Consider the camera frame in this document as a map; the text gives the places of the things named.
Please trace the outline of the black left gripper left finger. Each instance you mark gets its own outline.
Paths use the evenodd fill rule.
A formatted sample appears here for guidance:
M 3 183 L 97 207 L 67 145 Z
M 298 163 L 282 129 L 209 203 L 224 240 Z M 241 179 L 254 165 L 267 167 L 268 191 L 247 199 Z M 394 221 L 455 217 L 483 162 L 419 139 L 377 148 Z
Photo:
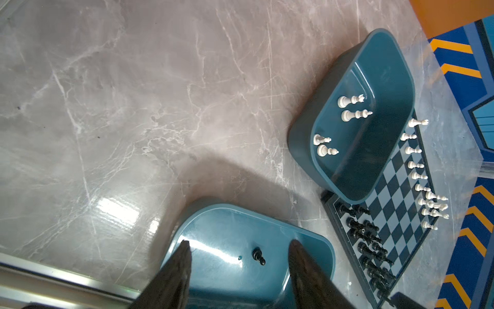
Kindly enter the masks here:
M 182 241 L 129 308 L 186 308 L 191 270 L 190 243 Z

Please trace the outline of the black and silver chessboard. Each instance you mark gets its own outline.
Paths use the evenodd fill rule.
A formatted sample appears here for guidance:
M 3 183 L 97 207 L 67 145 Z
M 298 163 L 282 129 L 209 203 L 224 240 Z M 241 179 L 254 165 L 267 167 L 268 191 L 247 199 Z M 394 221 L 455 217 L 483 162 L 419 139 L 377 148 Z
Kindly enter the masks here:
M 427 154 L 425 151 L 421 154 L 405 153 L 405 148 L 409 146 L 422 150 L 425 148 L 422 130 L 418 126 L 405 126 L 402 131 L 415 134 L 418 137 L 414 140 L 397 141 L 374 189 L 368 198 L 359 204 L 366 207 L 371 214 L 353 217 L 361 224 L 365 220 L 369 220 L 380 228 L 378 232 L 366 229 L 365 232 L 371 231 L 382 239 L 380 245 L 388 250 L 386 256 L 394 262 L 393 266 L 358 251 L 358 244 L 361 242 L 364 242 L 373 251 L 372 243 L 350 236 L 349 230 L 351 228 L 347 226 L 346 221 L 348 217 L 352 216 L 337 211 L 337 206 L 341 203 L 351 209 L 353 209 L 353 205 L 330 191 L 324 191 L 321 197 L 323 207 L 334 226 L 347 259 L 358 278 L 365 297 L 373 308 L 381 308 L 384 301 L 377 296 L 378 290 L 370 285 L 371 279 L 374 278 L 369 276 L 367 269 L 361 264 L 361 259 L 368 257 L 376 266 L 381 269 L 389 269 L 396 276 L 396 280 L 383 281 L 391 292 L 430 232 L 428 229 L 422 228 L 421 223 L 427 221 L 433 225 L 437 221 L 435 217 L 422 215 L 423 206 L 418 204 L 418 200 L 424 198 L 425 193 L 414 189 L 416 184 L 434 188 Z M 425 167 L 423 169 L 409 169 L 407 167 L 409 161 L 424 164 Z M 410 177 L 413 171 L 427 175 L 428 180 L 413 180 Z

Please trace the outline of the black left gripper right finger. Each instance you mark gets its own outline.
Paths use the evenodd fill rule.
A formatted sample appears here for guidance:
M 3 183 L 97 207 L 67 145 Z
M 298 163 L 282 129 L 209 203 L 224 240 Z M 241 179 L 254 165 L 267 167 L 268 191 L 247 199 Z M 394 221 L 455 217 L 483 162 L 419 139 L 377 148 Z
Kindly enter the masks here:
M 289 245 L 288 266 L 297 308 L 353 307 L 296 239 Z

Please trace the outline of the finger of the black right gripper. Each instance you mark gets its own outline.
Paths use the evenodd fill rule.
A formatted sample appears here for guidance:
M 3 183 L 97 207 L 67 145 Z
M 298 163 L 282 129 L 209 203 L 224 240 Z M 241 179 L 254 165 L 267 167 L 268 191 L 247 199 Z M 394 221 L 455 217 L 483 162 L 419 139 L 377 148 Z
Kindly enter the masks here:
M 412 300 L 401 292 L 397 292 L 389 299 L 389 304 L 397 309 L 425 309 L 424 306 Z

